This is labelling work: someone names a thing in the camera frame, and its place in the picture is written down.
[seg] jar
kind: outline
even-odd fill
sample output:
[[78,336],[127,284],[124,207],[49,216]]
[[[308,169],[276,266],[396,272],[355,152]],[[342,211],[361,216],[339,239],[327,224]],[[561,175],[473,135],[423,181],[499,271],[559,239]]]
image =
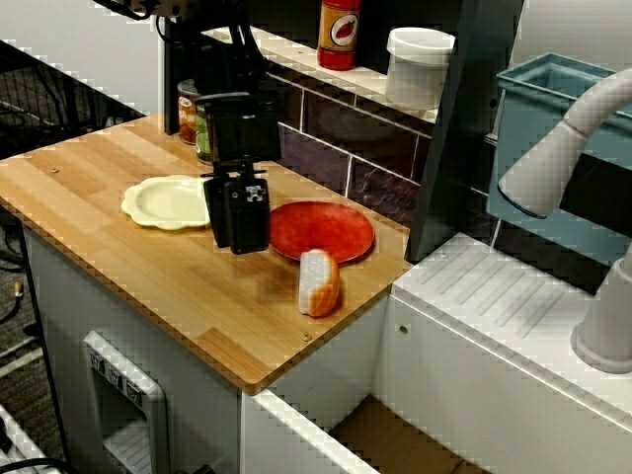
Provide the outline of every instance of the jar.
[[178,84],[178,121],[180,139],[189,145],[196,144],[196,104],[199,97],[193,79]]
[[441,102],[454,36],[426,28],[391,31],[386,98],[408,109],[431,111]]

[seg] white faucet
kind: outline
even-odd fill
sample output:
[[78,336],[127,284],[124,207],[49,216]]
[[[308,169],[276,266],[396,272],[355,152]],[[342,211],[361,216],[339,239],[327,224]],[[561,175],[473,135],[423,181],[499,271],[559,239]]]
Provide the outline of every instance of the white faucet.
[[[587,140],[614,112],[632,103],[632,69],[588,89],[544,138],[511,166],[499,191],[527,215],[546,218],[558,205]],[[610,373],[632,371],[632,245],[597,291],[571,337],[575,353]]]

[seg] teal basket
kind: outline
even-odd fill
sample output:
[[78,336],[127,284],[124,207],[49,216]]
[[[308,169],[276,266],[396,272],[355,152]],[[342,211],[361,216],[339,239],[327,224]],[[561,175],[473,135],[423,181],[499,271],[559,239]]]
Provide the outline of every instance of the teal basket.
[[[560,208],[546,219],[528,217],[501,197],[498,181],[586,90],[611,74],[614,71],[553,53],[498,74],[505,101],[487,201],[490,214],[609,266],[623,257],[629,237]],[[584,152],[632,170],[632,106],[612,114],[589,138]]]

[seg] sauce bottle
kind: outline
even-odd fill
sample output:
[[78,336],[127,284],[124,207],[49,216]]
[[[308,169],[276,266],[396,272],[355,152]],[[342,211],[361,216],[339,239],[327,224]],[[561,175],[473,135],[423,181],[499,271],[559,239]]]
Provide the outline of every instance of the sauce bottle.
[[361,0],[322,0],[316,58],[335,71],[354,67]]

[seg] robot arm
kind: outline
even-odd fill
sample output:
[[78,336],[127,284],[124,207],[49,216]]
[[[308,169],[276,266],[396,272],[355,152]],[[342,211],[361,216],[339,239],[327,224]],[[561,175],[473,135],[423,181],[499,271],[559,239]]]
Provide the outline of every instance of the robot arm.
[[[196,104],[204,107],[212,133],[213,171],[203,176],[212,177],[204,182],[204,194],[217,246],[230,246],[234,254],[268,248],[268,187],[255,176],[262,172],[253,163],[279,158],[280,96],[260,88],[267,63],[250,31],[245,0],[94,1],[136,21],[152,15],[157,23],[161,17],[175,19],[176,42],[161,37],[188,57],[201,94]],[[230,44],[202,34],[226,26]]]

